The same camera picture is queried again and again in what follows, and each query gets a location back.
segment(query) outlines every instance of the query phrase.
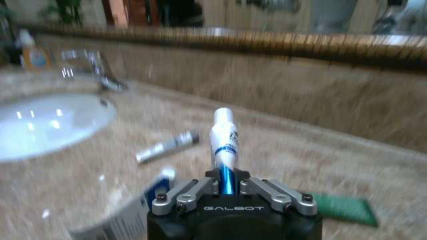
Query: faucet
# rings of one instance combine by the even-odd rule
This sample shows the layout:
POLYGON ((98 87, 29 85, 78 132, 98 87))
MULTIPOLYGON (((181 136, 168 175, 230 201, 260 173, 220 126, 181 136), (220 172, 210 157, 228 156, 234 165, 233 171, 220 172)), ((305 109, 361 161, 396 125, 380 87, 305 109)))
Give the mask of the faucet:
POLYGON ((62 67, 59 75, 64 79, 72 79, 76 74, 90 74, 94 75, 94 79, 100 82, 102 88, 116 92, 121 92, 128 89, 128 86, 113 77, 100 51, 88 51, 85 49, 65 50, 59 55, 64 61, 85 58, 90 64, 90 70, 76 67, 62 67))

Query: white sink basin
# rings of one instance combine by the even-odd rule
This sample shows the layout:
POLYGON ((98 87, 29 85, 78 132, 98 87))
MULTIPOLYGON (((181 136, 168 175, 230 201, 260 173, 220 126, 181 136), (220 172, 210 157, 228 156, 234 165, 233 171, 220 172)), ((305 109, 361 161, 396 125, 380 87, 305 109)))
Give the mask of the white sink basin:
POLYGON ((88 138, 116 117, 110 102, 61 93, 0 106, 0 163, 58 151, 88 138))

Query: white tube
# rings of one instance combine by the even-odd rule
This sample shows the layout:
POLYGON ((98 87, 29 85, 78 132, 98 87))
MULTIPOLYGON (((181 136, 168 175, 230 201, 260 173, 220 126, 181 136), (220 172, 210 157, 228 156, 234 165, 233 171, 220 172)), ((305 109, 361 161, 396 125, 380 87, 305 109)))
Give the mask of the white tube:
POLYGON ((238 135, 233 123, 233 112, 229 108, 218 108, 213 114, 213 127, 209 132, 212 166, 224 164, 234 170, 238 154, 238 135))

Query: gold trim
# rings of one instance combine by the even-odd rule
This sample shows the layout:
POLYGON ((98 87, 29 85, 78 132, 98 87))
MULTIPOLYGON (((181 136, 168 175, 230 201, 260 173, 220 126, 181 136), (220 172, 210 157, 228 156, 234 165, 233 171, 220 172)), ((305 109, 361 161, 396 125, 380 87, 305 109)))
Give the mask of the gold trim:
POLYGON ((344 61, 374 65, 421 66, 427 61, 427 37, 401 35, 304 34, 226 28, 78 27, 19 23, 35 33, 104 40, 180 45, 344 61))

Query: wall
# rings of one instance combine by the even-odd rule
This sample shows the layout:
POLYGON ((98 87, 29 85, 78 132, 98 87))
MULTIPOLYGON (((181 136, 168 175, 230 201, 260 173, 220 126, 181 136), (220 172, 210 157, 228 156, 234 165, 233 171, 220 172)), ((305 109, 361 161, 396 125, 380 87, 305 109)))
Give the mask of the wall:
MULTIPOLYGON (((298 0, 297 13, 268 12, 252 5, 241 6, 236 0, 196 0, 202 7, 204 26, 233 29, 308 32, 312 27, 312 1, 298 0)), ((370 33, 380 4, 385 0, 357 0, 348 22, 350 33, 370 33)))
MULTIPOLYGON (((42 22, 38 12, 50 2, 50 0, 5 0, 6 6, 15 13, 17 21, 30 23, 42 22)), ((84 25, 106 24, 101 0, 82 0, 81 12, 84 25)))
POLYGON ((424 75, 51 35, 37 40, 55 56, 62 49, 98 49, 120 78, 427 152, 424 75))

